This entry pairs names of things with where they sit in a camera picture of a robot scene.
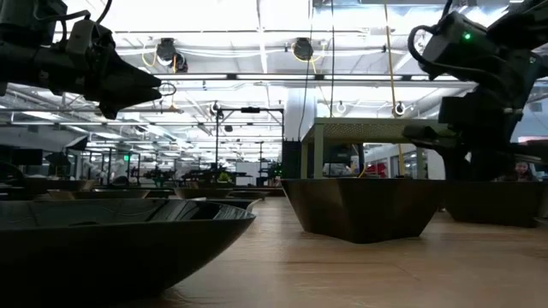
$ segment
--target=desk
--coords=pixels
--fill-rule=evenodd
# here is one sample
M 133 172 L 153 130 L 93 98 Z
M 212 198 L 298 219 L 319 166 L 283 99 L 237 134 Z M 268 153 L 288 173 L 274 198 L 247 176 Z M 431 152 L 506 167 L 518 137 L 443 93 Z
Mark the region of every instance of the desk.
M 314 143 L 314 178 L 323 177 L 324 142 L 410 143 L 402 136 L 407 125 L 429 126 L 435 130 L 446 128 L 437 120 L 375 119 L 375 118 L 315 118 L 314 124 L 302 140 L 301 162 L 308 161 L 308 145 Z M 307 178 L 307 163 L 301 163 L 301 178 Z
M 548 232 L 457 223 L 356 245 L 302 231 L 286 198 L 253 207 L 247 232 L 160 299 L 116 308 L 546 307 Z

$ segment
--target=ceiling light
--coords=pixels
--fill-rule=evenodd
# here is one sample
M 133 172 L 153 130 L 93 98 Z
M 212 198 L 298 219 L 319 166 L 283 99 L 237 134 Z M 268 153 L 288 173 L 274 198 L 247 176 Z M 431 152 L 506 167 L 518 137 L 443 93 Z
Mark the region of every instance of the ceiling light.
M 108 151 L 109 148 L 87 148 L 86 151 Z
M 238 74 L 238 80 L 306 80 L 314 75 L 305 74 Z
M 81 126 L 100 126 L 101 122 L 61 122 L 61 125 L 81 125 Z
M 86 129 L 82 129 L 82 128 L 79 128 L 79 127 L 73 127 L 73 126 L 68 126 L 68 128 L 76 131 L 76 132 L 79 132 L 79 133 L 89 133 Z
M 113 122 L 106 122 L 105 123 L 106 125 L 111 125 L 111 126 L 125 126 L 125 125 L 141 125 L 141 126 L 146 126 L 146 125 L 151 125 L 151 123 L 148 123 L 148 122 L 136 122 L 136 121 L 128 121 L 128 122 L 119 122 L 119 121 L 113 121 Z
M 143 149 L 143 150 L 154 150 L 153 145 L 137 145 L 137 147 Z
M 123 137 L 116 133 L 95 133 L 99 137 L 107 138 L 107 139 L 122 139 Z
M 26 112 L 23 112 L 23 114 L 25 114 L 27 116 L 35 116 L 35 117 L 38 117 L 40 119 L 52 120 L 52 121 L 62 119 L 61 116 L 53 115 L 51 112 L 26 111 Z
M 430 78 L 428 76 L 425 76 L 425 75 L 411 76 L 411 80 L 413 80 L 413 81 L 429 81 Z M 442 75 L 442 76 L 436 77 L 436 79 L 434 81 L 458 81 L 458 79 L 453 77 L 453 76 Z
M 8 122 L 8 124 L 11 125 L 55 125 L 53 122 L 46 122 L 46 121 L 15 121 L 15 122 Z
M 327 80 L 366 80 L 366 81 L 375 81 L 375 80 L 390 80 L 389 75 L 352 75 L 352 74 L 342 74 L 342 75 L 326 75 L 325 79 Z M 394 80 L 401 80 L 401 75 L 395 75 Z
M 226 80 L 226 74 L 154 74 L 161 80 Z

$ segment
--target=yellow cable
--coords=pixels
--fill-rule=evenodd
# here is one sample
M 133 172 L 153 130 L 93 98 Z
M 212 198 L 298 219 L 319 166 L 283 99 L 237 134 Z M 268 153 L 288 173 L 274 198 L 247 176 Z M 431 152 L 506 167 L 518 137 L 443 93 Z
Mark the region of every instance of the yellow cable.
M 394 69 L 392 67 L 392 47 L 390 45 L 390 26 L 388 22 L 388 0 L 384 0 L 384 18 L 386 19 L 386 44 L 388 45 L 388 68 L 390 70 L 390 87 L 392 89 L 392 112 L 396 118 L 396 89 L 394 87 Z M 397 145 L 397 150 L 399 152 L 399 164 L 400 164 L 400 175 L 404 173 L 403 169 L 403 151 L 402 145 Z
M 360 175 L 358 175 L 358 178 L 361 178 L 366 173 L 366 166 L 363 166 L 363 171 L 361 171 Z
M 143 53 L 140 54 L 140 57 L 141 57 L 141 59 L 143 59 L 143 63 L 144 63 L 147 67 L 153 67 L 153 66 L 156 64 L 156 56 L 157 56 L 156 50 L 157 50 L 157 48 L 158 48 L 158 45 L 156 45 L 156 48 L 154 48 L 154 60 L 152 61 L 152 64 L 150 64 L 149 62 L 147 62 L 146 59 L 145 59 L 145 48 L 146 48 L 146 44 L 143 44 Z

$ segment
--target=black robotic arm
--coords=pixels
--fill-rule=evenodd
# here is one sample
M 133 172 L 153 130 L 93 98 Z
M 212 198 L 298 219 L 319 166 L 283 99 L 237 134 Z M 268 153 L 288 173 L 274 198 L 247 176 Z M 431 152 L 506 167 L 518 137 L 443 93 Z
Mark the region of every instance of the black robotic arm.
M 512 145 L 510 139 L 534 82 L 548 75 L 546 57 L 532 52 L 548 43 L 548 1 L 525 1 L 488 28 L 457 12 L 448 14 L 450 3 L 437 25 L 412 30 L 409 51 L 431 80 L 450 74 L 478 85 L 464 97 L 442 99 L 438 121 L 449 129 L 443 135 L 416 126 L 406 127 L 404 135 L 436 150 L 449 180 L 492 180 L 516 157 L 538 163 L 548 151 Z M 422 55 L 414 48 L 419 30 L 432 34 Z
M 62 0 L 0 0 L 0 95 L 9 82 L 49 88 L 56 95 L 82 94 L 98 101 L 108 119 L 162 97 L 161 80 L 117 55 L 112 32 L 98 23 L 105 14 L 95 22 L 86 11 L 66 13 Z M 66 21 L 78 17 L 85 19 L 74 24 L 67 39 Z M 58 21 L 63 39 L 53 44 Z

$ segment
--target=wooden floor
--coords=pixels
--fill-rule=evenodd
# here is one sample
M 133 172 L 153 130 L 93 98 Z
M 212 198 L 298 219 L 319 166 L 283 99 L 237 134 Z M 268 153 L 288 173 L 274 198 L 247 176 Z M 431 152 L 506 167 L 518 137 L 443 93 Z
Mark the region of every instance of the wooden floor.
M 225 253 L 161 299 L 119 307 L 548 307 L 548 231 L 453 222 L 356 245 L 306 234 L 268 198 Z

